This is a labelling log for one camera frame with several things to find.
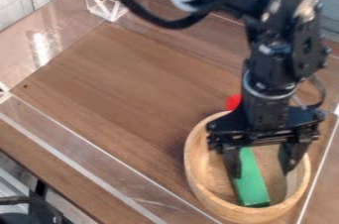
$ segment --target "round wooden container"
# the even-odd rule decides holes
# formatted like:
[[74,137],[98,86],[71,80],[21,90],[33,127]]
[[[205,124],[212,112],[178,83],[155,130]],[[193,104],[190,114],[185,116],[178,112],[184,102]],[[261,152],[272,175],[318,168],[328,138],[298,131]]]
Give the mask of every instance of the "round wooden container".
[[218,113],[204,120],[189,136],[185,151],[189,183],[204,205],[226,220],[238,223],[265,223],[281,217],[305,193],[312,174],[309,155],[289,176],[285,176],[278,160],[278,146],[254,148],[272,206],[266,208],[238,206],[224,156],[210,151],[208,146],[206,125],[226,114],[228,112]]

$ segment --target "green block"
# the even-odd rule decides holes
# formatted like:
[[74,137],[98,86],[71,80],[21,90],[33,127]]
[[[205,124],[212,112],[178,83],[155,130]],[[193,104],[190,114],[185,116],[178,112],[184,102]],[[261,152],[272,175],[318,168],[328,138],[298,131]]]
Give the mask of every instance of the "green block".
[[252,148],[242,148],[241,160],[242,178],[233,179],[241,205],[257,208],[268,207],[270,206],[270,196]]

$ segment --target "green object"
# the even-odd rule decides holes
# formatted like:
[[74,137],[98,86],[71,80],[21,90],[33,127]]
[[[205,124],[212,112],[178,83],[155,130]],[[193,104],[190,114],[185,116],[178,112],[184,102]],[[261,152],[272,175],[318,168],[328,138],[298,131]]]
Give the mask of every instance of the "green object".
[[270,206],[270,196],[252,148],[242,148],[241,160],[242,178],[233,179],[241,205],[257,208]]

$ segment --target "wooden table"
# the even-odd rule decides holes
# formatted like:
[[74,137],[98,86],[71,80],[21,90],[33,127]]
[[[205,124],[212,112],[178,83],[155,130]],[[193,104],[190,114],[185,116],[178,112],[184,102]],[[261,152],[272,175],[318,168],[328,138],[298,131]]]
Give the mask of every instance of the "wooden table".
[[[159,12],[170,10],[167,6],[157,7],[158,3],[151,1],[150,6]],[[337,44],[330,45],[336,52],[320,77],[329,88],[324,107],[332,112],[339,97],[339,50]],[[118,24],[101,23],[11,91],[202,207],[185,176],[186,137],[205,117],[225,109],[226,97],[241,91],[242,61],[249,52],[245,26],[234,20],[210,17],[190,31],[173,32],[129,15]],[[301,96],[316,98],[312,87],[301,89]],[[310,150],[316,167],[321,159],[317,153],[324,151],[336,123],[337,117],[330,114],[322,125],[322,139]],[[11,126],[2,122],[0,128],[2,150],[98,222],[150,223]],[[337,138],[305,223],[320,223],[320,219],[336,223],[339,175],[330,167],[337,162]],[[274,223],[296,223],[301,207]]]

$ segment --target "red object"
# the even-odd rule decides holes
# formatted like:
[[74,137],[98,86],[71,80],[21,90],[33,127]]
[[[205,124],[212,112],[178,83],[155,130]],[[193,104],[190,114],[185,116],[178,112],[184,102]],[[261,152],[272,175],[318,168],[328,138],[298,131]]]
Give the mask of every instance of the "red object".
[[240,107],[241,102],[242,102],[242,95],[241,94],[236,94],[232,97],[229,97],[228,106],[226,106],[228,110],[229,111],[236,110]]

